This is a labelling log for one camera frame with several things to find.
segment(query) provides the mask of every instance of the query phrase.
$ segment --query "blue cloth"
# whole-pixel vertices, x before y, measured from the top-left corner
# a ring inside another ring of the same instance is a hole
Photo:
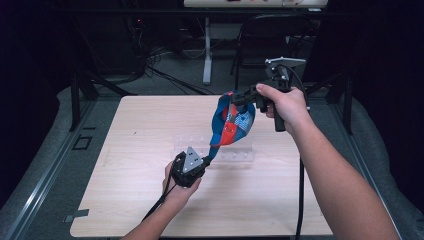
[[[212,118],[212,139],[209,157],[215,158],[221,146],[230,145],[245,137],[252,128],[256,109],[253,103],[235,106],[231,104],[233,92],[224,93]]]

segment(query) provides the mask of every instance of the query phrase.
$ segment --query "hand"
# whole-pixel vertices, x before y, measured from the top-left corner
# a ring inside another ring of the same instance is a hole
[[[162,187],[165,190],[166,183],[168,182],[168,178],[170,179],[168,191],[175,185],[175,181],[170,176],[172,162],[168,164],[165,168],[165,179],[162,182]],[[187,204],[188,199],[193,195],[193,193],[199,188],[201,178],[197,179],[196,182],[190,188],[183,188],[179,185],[175,186],[171,192],[169,192],[168,196],[165,198],[165,203],[172,203],[175,207],[178,207],[180,210]]]
[[[257,84],[256,90],[264,97],[271,99],[278,114],[284,119],[284,124],[287,132],[293,133],[293,128],[304,120],[311,120],[306,109],[306,102],[303,92],[292,87],[288,93],[282,93],[277,89],[265,84]],[[266,116],[273,118],[274,112],[272,107],[268,107]]]

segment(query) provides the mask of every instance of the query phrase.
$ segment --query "wrist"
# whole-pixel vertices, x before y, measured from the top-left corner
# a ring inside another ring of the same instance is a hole
[[[170,197],[165,199],[165,201],[162,203],[162,207],[166,207],[168,210],[172,210],[173,212],[178,213],[184,208],[187,202],[188,201],[185,199]]]

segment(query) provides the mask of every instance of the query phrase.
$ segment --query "black curtain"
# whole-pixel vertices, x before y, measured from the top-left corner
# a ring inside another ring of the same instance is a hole
[[[357,69],[354,96],[386,145],[400,191],[424,212],[424,5],[399,4],[375,28],[376,39]]]

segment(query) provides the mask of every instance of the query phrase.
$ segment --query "tabletop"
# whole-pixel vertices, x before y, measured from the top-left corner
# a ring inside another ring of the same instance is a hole
[[[161,195],[165,166],[188,145],[207,154],[219,96],[121,100],[74,219],[74,237],[120,237]],[[199,189],[163,236],[290,236],[296,232],[299,153],[287,132],[257,111],[249,134],[223,146]],[[307,174],[302,235],[331,235]]]

